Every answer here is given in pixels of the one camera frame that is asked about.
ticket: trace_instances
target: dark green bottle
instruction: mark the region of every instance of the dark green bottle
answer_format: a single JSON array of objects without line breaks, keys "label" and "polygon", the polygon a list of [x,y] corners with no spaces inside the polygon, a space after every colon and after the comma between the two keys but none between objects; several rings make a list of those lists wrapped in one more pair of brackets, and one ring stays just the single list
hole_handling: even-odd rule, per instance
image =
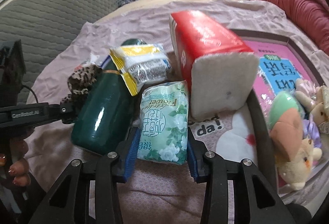
[{"label": "dark green bottle", "polygon": [[[142,44],[130,39],[124,44]],[[115,151],[125,139],[134,114],[134,102],[115,64],[110,61],[93,85],[72,131],[74,145],[101,155]]]}]

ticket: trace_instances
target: person's hand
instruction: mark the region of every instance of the person's hand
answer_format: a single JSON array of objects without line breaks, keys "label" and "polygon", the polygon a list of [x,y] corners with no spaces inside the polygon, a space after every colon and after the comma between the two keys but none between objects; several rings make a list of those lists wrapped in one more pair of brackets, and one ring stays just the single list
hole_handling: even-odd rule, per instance
[{"label": "person's hand", "polygon": [[[32,133],[33,130],[31,129],[27,133],[26,137],[30,136]],[[14,148],[23,156],[27,153],[29,149],[27,143],[24,140],[11,140],[10,147]],[[7,157],[4,154],[0,153],[0,166],[4,166],[6,164],[6,161],[7,161]],[[31,179],[27,174],[28,171],[29,171],[29,164],[24,158],[22,158],[10,166],[8,173],[11,176],[14,176],[13,183],[16,186],[24,187],[24,186],[28,186],[31,183]]]}]

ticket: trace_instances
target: stuffed toy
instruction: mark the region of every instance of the stuffed toy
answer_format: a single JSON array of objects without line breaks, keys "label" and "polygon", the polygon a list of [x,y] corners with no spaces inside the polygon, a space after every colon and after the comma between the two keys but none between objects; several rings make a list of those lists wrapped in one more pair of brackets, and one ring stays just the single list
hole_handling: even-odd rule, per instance
[{"label": "stuffed toy", "polygon": [[305,186],[310,176],[314,160],[322,156],[320,148],[314,148],[311,139],[303,139],[296,156],[291,162],[286,162],[280,155],[276,156],[276,166],[281,178],[290,185],[293,190],[300,190]]},{"label": "stuffed toy", "polygon": [[269,112],[270,137],[276,154],[290,162],[297,155],[303,139],[304,111],[289,92],[279,92]]},{"label": "stuffed toy", "polygon": [[313,115],[310,114],[308,120],[303,120],[303,138],[304,139],[311,139],[314,142],[314,148],[321,148],[321,138],[319,129],[316,126],[316,123],[313,121]]},{"label": "stuffed toy", "polygon": [[320,134],[329,133],[329,89],[303,79],[296,80],[295,97],[306,111],[313,116],[313,121]]}]

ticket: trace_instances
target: bed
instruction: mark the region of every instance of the bed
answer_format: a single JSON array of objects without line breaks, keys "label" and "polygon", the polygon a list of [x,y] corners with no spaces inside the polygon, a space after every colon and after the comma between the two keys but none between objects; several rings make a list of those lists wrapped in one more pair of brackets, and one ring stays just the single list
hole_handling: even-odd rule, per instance
[{"label": "bed", "polygon": [[[27,68],[23,83],[31,87],[40,74],[79,34],[118,8],[119,0],[13,0],[0,9],[0,42],[21,39]],[[25,103],[23,89],[18,102]]]},{"label": "bed", "polygon": [[[257,0],[139,0],[115,10],[94,24],[87,22],[83,25],[71,45],[50,62],[35,80],[33,90],[39,102],[60,102],[69,93],[66,79],[74,67],[87,59],[90,53],[106,56],[109,47],[119,46],[128,38],[162,43],[169,56],[173,57],[168,16],[172,11],[184,9],[201,10],[228,28],[290,37],[310,58],[328,85],[328,56],[286,18],[284,11],[271,3]],[[35,100],[30,94],[27,103],[33,102]],[[202,123],[193,125],[198,130],[198,125]],[[30,150],[26,158],[32,174],[45,190],[51,187],[71,160],[79,158],[86,162],[98,158],[72,145],[71,130],[72,125],[58,121],[36,128],[27,139]],[[204,184],[193,182],[186,165],[171,166],[170,170],[159,165],[137,160],[130,182],[118,186],[124,222],[143,223],[147,219],[151,223],[198,223]],[[328,176],[329,168],[325,167],[317,177],[307,182],[303,190],[282,197],[283,201],[302,204],[314,215],[328,193]],[[94,192],[91,187],[91,216],[94,216],[93,202]],[[229,221],[233,223],[232,200],[229,203],[229,214]]]}]

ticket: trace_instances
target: black cable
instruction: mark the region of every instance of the black cable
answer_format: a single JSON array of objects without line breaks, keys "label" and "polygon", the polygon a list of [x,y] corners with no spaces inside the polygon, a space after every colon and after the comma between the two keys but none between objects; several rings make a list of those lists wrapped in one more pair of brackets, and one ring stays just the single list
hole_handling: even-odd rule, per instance
[{"label": "black cable", "polygon": [[38,98],[37,98],[37,95],[34,93],[34,91],[32,90],[32,88],[30,88],[30,87],[27,86],[27,85],[22,85],[22,89],[23,89],[23,88],[27,88],[27,89],[29,89],[29,91],[31,91],[32,94],[34,95],[34,98],[36,99],[37,103],[39,103]]}]

